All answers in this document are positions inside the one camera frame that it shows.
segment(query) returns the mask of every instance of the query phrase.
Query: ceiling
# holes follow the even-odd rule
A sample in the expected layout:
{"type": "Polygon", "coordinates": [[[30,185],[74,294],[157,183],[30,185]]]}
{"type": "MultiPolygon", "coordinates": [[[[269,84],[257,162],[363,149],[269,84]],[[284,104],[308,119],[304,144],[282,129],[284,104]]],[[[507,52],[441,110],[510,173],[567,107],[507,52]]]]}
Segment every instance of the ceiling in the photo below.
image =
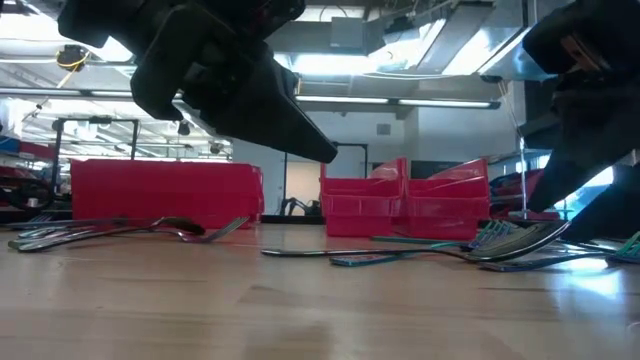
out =
{"type": "MultiPolygon", "coordinates": [[[[38,16],[57,17],[57,13],[64,1],[60,0],[27,0],[24,3],[41,12],[38,16]]],[[[420,0],[417,4],[413,0],[307,0],[307,11],[295,22],[291,22],[276,32],[267,42],[273,47],[281,63],[296,71],[296,65],[300,65],[304,56],[322,53],[324,55],[344,55],[345,48],[330,46],[335,39],[349,38],[348,32],[337,32],[335,24],[338,20],[347,21],[361,18],[363,22],[363,38],[366,39],[360,50],[368,51],[371,47],[380,46],[384,28],[389,25],[389,19],[414,11],[416,26],[427,27],[425,33],[420,33],[420,44],[424,44],[429,31],[433,31],[434,24],[442,20],[439,33],[434,35],[432,46],[438,41],[447,43],[442,39],[445,34],[452,38],[459,38],[468,30],[468,41],[460,44],[456,49],[451,63],[457,63],[456,69],[451,69],[450,74],[433,74],[422,70],[422,64],[409,68],[399,68],[394,61],[400,59],[398,54],[411,52],[415,57],[417,45],[385,47],[393,61],[390,66],[381,70],[374,69],[370,73],[347,72],[346,74],[314,74],[303,73],[300,95],[325,96],[325,97],[350,97],[350,98],[388,98],[388,99],[452,99],[464,101],[495,101],[501,97],[498,86],[483,82],[477,75],[480,66],[488,66],[483,72],[491,75],[502,75],[508,79],[521,79],[527,76],[538,76],[535,65],[526,58],[517,45],[518,35],[526,31],[535,19],[546,15],[553,8],[568,3],[569,0],[496,0],[495,7],[486,12],[477,28],[463,29],[463,25],[478,20],[476,13],[469,12],[466,15],[461,11],[453,12],[451,5],[437,7],[439,4],[448,3],[446,0],[420,0]],[[523,3],[528,3],[528,12],[524,11],[523,3]],[[493,64],[488,64],[491,59],[499,58],[493,64]],[[474,59],[475,65],[465,65],[467,59],[474,59]]],[[[55,28],[47,30],[52,38],[49,41],[33,40],[15,36],[3,36],[0,31],[0,86],[26,87],[26,88],[54,88],[59,86],[69,72],[55,64],[54,55],[61,46],[69,41],[59,39],[55,28]]],[[[451,52],[446,46],[439,44],[437,54],[427,52],[427,57],[438,59],[438,55],[451,52]]],[[[128,62],[104,63],[99,58],[90,60],[89,66],[79,73],[73,74],[65,88],[76,89],[101,89],[101,90],[129,90],[129,78],[135,71],[135,65],[128,62]]],[[[326,68],[327,63],[315,66],[314,69],[326,68]]],[[[29,112],[30,106],[35,106],[42,98],[29,98],[15,96],[31,104],[24,103],[29,112]]],[[[371,105],[359,103],[333,103],[333,102],[309,102],[302,103],[301,107],[306,111],[322,112],[385,112],[394,113],[398,119],[403,119],[411,110],[407,106],[371,105]]],[[[186,118],[195,118],[197,114],[188,107],[182,107],[186,118]]],[[[209,143],[219,142],[225,144],[224,153],[230,153],[231,148],[225,139],[212,136],[191,124],[190,136],[184,137],[177,134],[176,125],[154,120],[146,115],[132,102],[122,101],[87,101],[87,100],[50,100],[39,112],[37,119],[31,118],[25,122],[22,135],[26,139],[47,142],[55,135],[51,131],[52,122],[59,116],[89,116],[109,115],[120,118],[138,118],[142,121],[139,142],[149,144],[141,146],[140,154],[144,156],[205,156],[209,153],[209,143]],[[191,144],[193,150],[180,147],[180,144],[191,144]],[[152,144],[163,144],[165,147],[154,147],[152,144]]],[[[112,124],[108,129],[98,129],[100,136],[87,135],[75,136],[71,131],[65,135],[65,142],[70,141],[104,141],[104,142],[130,142],[133,129],[131,125],[112,124]]],[[[63,149],[68,153],[78,154],[108,154],[121,153],[121,149],[113,150],[113,146],[82,146],[67,143],[63,149]]]]}

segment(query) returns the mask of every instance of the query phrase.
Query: stacked red bins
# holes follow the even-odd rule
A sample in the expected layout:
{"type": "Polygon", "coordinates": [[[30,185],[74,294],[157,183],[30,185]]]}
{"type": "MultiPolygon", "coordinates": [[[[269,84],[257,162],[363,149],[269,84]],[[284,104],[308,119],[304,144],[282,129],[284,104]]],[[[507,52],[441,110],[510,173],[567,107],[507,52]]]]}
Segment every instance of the stacked red bins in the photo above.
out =
{"type": "Polygon", "coordinates": [[[400,213],[406,160],[382,165],[368,179],[331,179],[322,170],[322,211],[327,235],[391,235],[400,213]]]}
{"type": "Polygon", "coordinates": [[[406,216],[399,232],[410,237],[473,240],[489,218],[486,160],[460,165],[426,180],[408,180],[406,216]]]}
{"type": "Polygon", "coordinates": [[[221,228],[264,211],[262,174],[245,164],[89,160],[71,167],[75,219],[189,217],[221,228]]]}

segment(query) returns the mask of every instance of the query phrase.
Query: red container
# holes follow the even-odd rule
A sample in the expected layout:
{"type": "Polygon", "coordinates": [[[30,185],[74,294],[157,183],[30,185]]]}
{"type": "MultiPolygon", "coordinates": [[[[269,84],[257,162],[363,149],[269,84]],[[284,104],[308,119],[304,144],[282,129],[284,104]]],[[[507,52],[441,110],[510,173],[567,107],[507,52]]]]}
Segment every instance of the red container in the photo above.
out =
{"type": "Polygon", "coordinates": [[[400,214],[406,160],[382,165],[369,179],[330,179],[322,168],[322,211],[327,235],[391,235],[400,214]]]}
{"type": "Polygon", "coordinates": [[[478,221],[489,218],[486,160],[463,164],[426,180],[408,180],[398,231],[443,240],[473,240],[478,221]]]}
{"type": "Polygon", "coordinates": [[[221,228],[259,221],[262,174],[245,164],[88,160],[71,167],[74,219],[184,216],[221,228]]]}

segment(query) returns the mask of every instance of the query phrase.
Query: table surface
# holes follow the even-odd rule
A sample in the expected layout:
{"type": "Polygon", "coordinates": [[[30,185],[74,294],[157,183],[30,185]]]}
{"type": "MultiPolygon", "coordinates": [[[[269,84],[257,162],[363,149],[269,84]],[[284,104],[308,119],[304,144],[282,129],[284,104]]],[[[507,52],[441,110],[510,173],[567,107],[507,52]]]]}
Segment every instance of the table surface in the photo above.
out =
{"type": "Polygon", "coordinates": [[[145,235],[43,254],[0,249],[0,358],[640,357],[640,268],[583,260],[496,274],[426,255],[345,269],[263,257],[262,246],[409,245],[265,225],[212,245],[145,235]]]}

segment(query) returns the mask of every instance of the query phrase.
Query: white wall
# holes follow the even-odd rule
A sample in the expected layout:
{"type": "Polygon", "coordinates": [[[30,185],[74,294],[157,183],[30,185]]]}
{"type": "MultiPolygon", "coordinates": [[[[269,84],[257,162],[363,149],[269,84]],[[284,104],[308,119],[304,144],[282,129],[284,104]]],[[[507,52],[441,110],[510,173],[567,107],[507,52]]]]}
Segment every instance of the white wall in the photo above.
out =
{"type": "Polygon", "coordinates": [[[387,162],[404,154],[404,122],[390,113],[309,112],[307,115],[332,141],[369,144],[370,162],[387,162]],[[391,135],[378,136],[378,124],[391,125],[391,135]]]}
{"type": "Polygon", "coordinates": [[[512,83],[507,95],[513,106],[502,100],[498,110],[421,108],[416,120],[407,123],[407,149],[415,160],[470,161],[482,156],[508,154],[517,150],[516,122],[525,119],[524,84],[512,83]]]}
{"type": "Polygon", "coordinates": [[[276,214],[284,191],[284,153],[236,139],[233,141],[233,162],[260,167],[265,214],[276,214]]]}

